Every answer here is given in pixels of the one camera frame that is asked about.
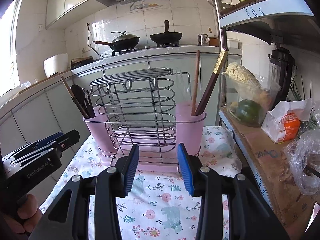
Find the human hand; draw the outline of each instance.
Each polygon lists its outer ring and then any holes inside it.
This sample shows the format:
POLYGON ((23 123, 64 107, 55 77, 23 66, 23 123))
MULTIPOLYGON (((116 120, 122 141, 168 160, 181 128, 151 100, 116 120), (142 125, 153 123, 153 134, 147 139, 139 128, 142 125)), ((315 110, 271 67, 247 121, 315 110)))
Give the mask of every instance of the human hand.
POLYGON ((18 209, 19 217, 26 220, 23 225, 12 217, 2 214, 12 231, 18 234, 22 234, 25 231, 32 232, 42 217, 42 212, 38 209, 38 200, 36 197, 31 194, 27 194, 27 197, 27 201, 18 209))

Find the pan handle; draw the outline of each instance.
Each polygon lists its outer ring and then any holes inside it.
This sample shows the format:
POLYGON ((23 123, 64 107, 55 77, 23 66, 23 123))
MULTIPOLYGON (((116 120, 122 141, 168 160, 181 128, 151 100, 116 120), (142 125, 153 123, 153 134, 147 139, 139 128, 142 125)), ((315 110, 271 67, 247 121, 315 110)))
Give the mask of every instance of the pan handle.
POLYGON ((110 42, 104 42, 104 41, 93 41, 93 43, 95 44, 100 44, 100 45, 108 45, 108 46, 111 46, 112 43, 110 42))
POLYGON ((164 32, 165 33, 169 32, 169 21, 168 20, 164 21, 164 32))
POLYGON ((126 32, 111 32, 111 33, 121 33, 122 35, 124 35, 126 32))

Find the floral tablecloth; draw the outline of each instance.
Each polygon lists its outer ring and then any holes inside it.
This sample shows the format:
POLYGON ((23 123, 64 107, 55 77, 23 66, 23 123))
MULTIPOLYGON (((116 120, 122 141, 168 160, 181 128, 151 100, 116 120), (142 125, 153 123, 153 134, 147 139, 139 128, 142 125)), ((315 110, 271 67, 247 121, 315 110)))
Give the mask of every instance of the floral tablecloth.
MULTIPOLYGON (((100 163, 101 152, 89 136, 53 191, 40 209, 47 207, 68 180, 75 174, 83 178, 98 175, 106 169, 100 163)), ((234 177, 241 171, 241 162, 234 151, 232 131, 223 127, 204 127, 199 156, 201 162, 224 176, 234 177)), ((122 239, 194 240, 201 198, 192 198, 185 191, 179 173, 136 172, 132 190, 126 198, 116 198, 122 239)), ((90 199, 89 238, 94 240, 94 196, 90 199)), ((228 199, 223 196, 223 235, 229 239, 228 199)))

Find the orange label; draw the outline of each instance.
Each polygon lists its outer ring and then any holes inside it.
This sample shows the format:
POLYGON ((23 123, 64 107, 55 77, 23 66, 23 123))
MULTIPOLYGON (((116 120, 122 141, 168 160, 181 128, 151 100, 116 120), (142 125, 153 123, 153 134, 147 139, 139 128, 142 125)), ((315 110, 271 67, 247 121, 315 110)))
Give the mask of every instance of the orange label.
POLYGON ((294 139, 300 127, 300 120, 297 116, 295 114, 287 114, 282 117, 281 123, 283 123, 285 130, 283 141, 294 139))

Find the metal kettle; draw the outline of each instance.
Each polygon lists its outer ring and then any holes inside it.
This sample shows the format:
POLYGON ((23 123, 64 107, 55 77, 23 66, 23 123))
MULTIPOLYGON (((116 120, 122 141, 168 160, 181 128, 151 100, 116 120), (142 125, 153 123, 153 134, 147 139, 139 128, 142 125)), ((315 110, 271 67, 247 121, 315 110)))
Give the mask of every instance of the metal kettle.
POLYGON ((198 35, 198 46, 209 46, 210 38, 207 34, 199 34, 198 35))

